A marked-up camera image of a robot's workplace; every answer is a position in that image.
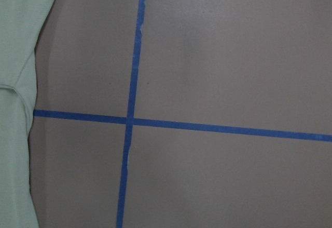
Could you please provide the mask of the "blue tape grid lines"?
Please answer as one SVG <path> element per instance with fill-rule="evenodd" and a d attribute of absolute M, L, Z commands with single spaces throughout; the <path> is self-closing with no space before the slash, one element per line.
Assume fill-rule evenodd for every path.
<path fill-rule="evenodd" d="M 56 0 L 41 227 L 331 227 L 331 0 Z"/>

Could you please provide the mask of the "olive green long-sleeve shirt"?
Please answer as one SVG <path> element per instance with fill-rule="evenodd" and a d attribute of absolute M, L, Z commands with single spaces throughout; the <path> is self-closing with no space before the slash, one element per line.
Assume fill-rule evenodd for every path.
<path fill-rule="evenodd" d="M 35 47 L 54 0 L 1 0 L 1 227 L 38 227 L 28 136 L 37 87 Z"/>

